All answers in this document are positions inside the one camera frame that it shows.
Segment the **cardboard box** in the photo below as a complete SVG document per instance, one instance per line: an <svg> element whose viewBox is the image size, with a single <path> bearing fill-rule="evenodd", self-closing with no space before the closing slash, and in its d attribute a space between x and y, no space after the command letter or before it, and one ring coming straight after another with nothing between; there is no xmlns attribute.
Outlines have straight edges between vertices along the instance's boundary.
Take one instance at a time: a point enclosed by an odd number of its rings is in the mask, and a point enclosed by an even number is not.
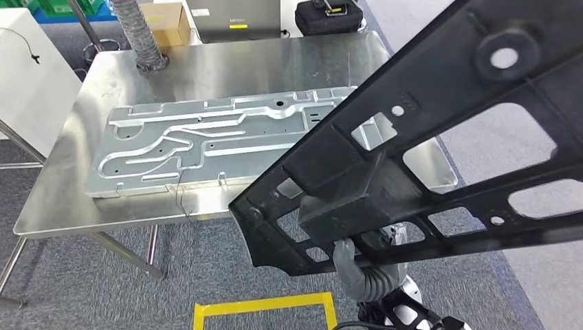
<svg viewBox="0 0 583 330"><path fill-rule="evenodd" d="M144 3L140 7L160 47L188 44L190 26L182 3Z"/></svg>

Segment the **round hole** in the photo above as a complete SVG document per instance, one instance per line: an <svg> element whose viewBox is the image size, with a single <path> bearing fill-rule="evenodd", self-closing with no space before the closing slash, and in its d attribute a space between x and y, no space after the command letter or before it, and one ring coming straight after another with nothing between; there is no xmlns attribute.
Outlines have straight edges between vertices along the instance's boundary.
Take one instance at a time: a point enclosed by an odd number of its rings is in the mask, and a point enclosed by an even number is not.
<svg viewBox="0 0 583 330"><path fill-rule="evenodd" d="M493 225L501 226L504 224L504 219L502 219L500 217L492 217L490 219L490 222L492 222Z"/></svg>
<svg viewBox="0 0 583 330"><path fill-rule="evenodd" d="M499 69L508 69L518 62L518 52L512 48L500 48L490 56L492 66Z"/></svg>
<svg viewBox="0 0 583 330"><path fill-rule="evenodd" d="M395 105L390 112L393 113L393 115L399 117L405 114L405 109L403 109L403 107L401 107L400 105Z"/></svg>

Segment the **green crate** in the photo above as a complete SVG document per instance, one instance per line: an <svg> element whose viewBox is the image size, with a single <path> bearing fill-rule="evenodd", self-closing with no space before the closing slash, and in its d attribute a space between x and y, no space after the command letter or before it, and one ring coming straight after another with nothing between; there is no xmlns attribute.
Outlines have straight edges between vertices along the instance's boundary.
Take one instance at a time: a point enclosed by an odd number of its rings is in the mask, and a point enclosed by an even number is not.
<svg viewBox="0 0 583 330"><path fill-rule="evenodd" d="M67 17L74 16L67 0L39 0L40 6L47 17ZM103 0L77 0L81 10L87 16L97 13Z"/></svg>
<svg viewBox="0 0 583 330"><path fill-rule="evenodd" d="M12 0L0 0L0 8L16 8L18 7Z"/></svg>
<svg viewBox="0 0 583 330"><path fill-rule="evenodd" d="M40 6L39 0L14 0L19 7L26 7L31 13L34 13L36 9Z"/></svg>

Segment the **yellow tape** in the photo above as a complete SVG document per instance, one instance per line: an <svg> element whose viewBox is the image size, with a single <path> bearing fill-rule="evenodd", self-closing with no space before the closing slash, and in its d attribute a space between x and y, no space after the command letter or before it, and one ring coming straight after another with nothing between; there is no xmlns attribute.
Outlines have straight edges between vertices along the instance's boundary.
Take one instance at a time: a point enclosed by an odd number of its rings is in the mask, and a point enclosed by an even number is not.
<svg viewBox="0 0 583 330"><path fill-rule="evenodd" d="M253 311L268 311L271 309L310 305L324 305L324 316L326 318L328 330L331 330L336 326L336 311L334 310L332 294L330 292L322 292L319 294L301 294L299 296L227 302L215 305L195 304L195 315L192 328L193 330L203 330L205 316L250 313Z"/></svg>
<svg viewBox="0 0 583 330"><path fill-rule="evenodd" d="M246 29L247 24L231 24L229 25L229 28L233 30Z"/></svg>

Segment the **silver ventilation hose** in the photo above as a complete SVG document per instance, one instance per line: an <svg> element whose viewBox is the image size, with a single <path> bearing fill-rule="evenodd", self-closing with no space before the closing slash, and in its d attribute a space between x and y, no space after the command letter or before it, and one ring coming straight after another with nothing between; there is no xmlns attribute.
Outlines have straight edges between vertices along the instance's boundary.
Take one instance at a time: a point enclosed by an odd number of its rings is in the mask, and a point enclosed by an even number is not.
<svg viewBox="0 0 583 330"><path fill-rule="evenodd" d="M168 59L160 52L138 2L136 0L110 0L110 2L137 56L135 61L138 69L149 72L165 68Z"/></svg>

